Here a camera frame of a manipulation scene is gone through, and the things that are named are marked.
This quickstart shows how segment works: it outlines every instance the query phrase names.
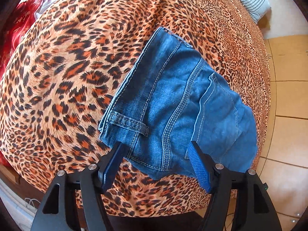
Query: metal screw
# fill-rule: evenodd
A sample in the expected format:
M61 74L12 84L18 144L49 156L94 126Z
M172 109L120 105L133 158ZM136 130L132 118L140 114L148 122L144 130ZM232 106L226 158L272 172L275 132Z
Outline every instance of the metal screw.
M252 176L254 176L256 174L256 171L254 171L253 169L249 169L248 173Z
M96 164L90 164L89 165L89 169L90 170L94 170L94 169L96 169L97 168L97 165Z
M60 170L60 171L58 171L58 173L57 173L58 176L62 176L62 175L64 175L64 174L65 174L65 171L64 171L64 170Z
M220 163L217 163L217 164L215 165L215 167L216 167L217 169L223 169L223 168L224 168L224 165L222 165L222 164L220 164Z

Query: red fabric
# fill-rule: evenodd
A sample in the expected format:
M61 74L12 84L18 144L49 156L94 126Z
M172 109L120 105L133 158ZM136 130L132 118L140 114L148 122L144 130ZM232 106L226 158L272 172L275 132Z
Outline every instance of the red fabric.
M35 22L34 13L42 5L43 0L27 0L17 5L7 19L0 39L0 77L7 63L20 43L22 37ZM10 166L0 151L0 164Z

